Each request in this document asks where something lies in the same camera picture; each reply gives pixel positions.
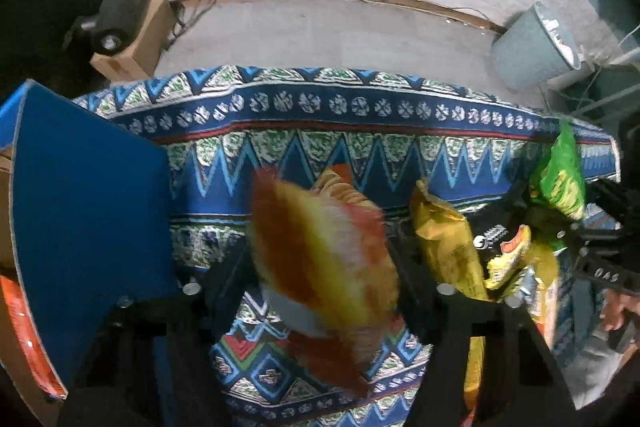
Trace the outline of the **green snack bag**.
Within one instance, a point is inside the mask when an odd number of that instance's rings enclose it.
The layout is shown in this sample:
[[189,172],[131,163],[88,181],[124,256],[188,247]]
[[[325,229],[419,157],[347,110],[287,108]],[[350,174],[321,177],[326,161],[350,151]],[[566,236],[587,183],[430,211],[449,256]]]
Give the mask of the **green snack bag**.
[[560,133],[529,178],[529,196],[536,204],[559,211],[573,221],[584,219],[586,184],[577,144],[570,125],[560,122]]

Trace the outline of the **silver foil snack pack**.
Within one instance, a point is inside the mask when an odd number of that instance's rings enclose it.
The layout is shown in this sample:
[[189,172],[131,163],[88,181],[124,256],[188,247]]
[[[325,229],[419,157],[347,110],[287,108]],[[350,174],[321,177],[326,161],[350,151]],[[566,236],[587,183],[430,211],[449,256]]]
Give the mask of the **silver foil snack pack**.
[[484,285],[491,301],[497,301],[506,286],[521,268],[523,258],[532,245],[532,230],[528,225],[520,225],[518,231],[508,241],[498,244],[497,254],[486,263]]

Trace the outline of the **red yellow fries snack bag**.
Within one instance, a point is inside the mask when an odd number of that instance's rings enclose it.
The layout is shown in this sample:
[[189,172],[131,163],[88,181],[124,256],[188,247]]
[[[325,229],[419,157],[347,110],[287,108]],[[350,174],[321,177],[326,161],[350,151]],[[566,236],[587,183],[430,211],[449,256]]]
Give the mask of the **red yellow fries snack bag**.
[[393,323],[399,277],[383,213],[345,165],[303,188],[259,170],[250,192],[260,287],[290,331],[288,351],[326,384],[361,398],[364,372]]

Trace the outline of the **black yellow noodle snack bag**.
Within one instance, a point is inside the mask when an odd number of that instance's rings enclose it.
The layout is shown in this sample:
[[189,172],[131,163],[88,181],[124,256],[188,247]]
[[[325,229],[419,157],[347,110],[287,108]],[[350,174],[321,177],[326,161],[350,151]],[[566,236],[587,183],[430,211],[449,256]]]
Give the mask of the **black yellow noodle snack bag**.
[[522,224],[522,213],[492,204],[469,215],[468,221],[480,259],[489,260],[501,254],[502,243],[514,239]]

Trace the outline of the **orange snack bag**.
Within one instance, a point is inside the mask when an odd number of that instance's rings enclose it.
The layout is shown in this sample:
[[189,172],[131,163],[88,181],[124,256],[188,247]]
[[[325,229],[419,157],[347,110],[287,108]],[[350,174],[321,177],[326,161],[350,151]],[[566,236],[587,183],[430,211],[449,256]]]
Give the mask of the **orange snack bag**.
[[37,386],[49,397],[64,400],[67,390],[56,375],[28,313],[26,299],[19,283],[2,275],[1,292],[17,342],[29,372]]

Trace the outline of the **yellow long snack pack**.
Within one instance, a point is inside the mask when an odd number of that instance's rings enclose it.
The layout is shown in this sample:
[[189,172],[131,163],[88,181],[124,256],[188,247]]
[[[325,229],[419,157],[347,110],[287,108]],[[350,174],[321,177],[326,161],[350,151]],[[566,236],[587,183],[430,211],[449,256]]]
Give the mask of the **yellow long snack pack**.
[[468,220],[443,199],[416,182],[409,202],[411,223],[424,260],[437,283],[451,285],[465,297],[488,301]]
[[547,346],[552,348],[558,315],[558,260],[551,247],[538,242],[530,245],[524,260],[526,267],[534,271],[534,289],[528,300],[527,310]]

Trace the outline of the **blue cardboard box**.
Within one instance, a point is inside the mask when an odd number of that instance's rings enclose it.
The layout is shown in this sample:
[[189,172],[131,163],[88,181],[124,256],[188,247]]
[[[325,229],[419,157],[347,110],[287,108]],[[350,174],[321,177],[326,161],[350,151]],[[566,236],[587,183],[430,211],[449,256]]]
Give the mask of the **blue cardboard box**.
[[[19,283],[67,393],[122,297],[171,294],[165,152],[26,81],[1,109],[1,276]],[[39,424],[63,400],[35,383],[1,293],[1,365]]]

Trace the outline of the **light blue waste bin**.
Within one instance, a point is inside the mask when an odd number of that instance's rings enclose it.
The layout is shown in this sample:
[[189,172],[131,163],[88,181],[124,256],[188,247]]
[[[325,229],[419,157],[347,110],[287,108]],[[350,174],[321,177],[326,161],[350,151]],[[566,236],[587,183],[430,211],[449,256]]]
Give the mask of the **light blue waste bin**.
[[495,73],[515,91],[577,72],[578,45],[556,13],[541,2],[523,12],[491,46]]

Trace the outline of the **blue patterned tablecloth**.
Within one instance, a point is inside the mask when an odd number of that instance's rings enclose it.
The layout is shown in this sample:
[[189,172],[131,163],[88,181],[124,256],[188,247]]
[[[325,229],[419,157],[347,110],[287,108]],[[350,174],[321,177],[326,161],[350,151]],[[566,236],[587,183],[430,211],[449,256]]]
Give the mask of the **blue patterned tablecloth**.
[[[528,186],[562,120],[574,133],[586,186],[616,182],[616,142],[593,124],[431,80],[340,68],[224,65],[87,94],[79,104],[163,147],[169,232],[183,284],[198,283],[241,244],[250,247],[250,192],[259,170],[309,188],[324,169],[345,165],[356,190],[382,210],[388,252],[393,241],[421,251],[409,210],[419,180],[466,220],[492,204],[520,210],[532,243],[548,245],[558,260],[548,348],[563,378],[566,358],[584,343],[575,332],[577,310],[587,310],[587,329],[596,326],[600,291],[576,295],[573,256],[551,222],[588,225],[602,209],[586,199],[584,219],[573,221],[533,202]],[[528,312],[534,271],[524,258],[499,299],[488,301],[521,303]],[[409,426],[432,348],[409,332],[398,300],[364,372],[370,391],[361,398],[312,376],[288,351],[289,333],[257,275],[231,329],[209,350],[229,426]]]

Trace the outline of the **small brown cardboard box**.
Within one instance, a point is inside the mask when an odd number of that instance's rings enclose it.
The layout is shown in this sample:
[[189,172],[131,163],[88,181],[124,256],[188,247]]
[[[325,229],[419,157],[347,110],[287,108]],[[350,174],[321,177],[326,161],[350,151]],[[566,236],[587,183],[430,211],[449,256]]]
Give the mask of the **small brown cardboard box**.
[[114,83],[150,79],[168,43],[176,17],[169,0],[150,0],[137,38],[119,54],[93,54],[91,66]]

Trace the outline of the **black cylinder device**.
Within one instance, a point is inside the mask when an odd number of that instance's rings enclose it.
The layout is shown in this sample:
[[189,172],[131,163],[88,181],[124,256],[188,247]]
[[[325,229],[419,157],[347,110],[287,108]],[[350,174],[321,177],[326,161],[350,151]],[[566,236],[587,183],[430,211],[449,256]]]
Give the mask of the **black cylinder device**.
[[89,39],[93,52],[119,54],[137,38],[151,0],[102,0],[96,15],[79,17],[73,36]]

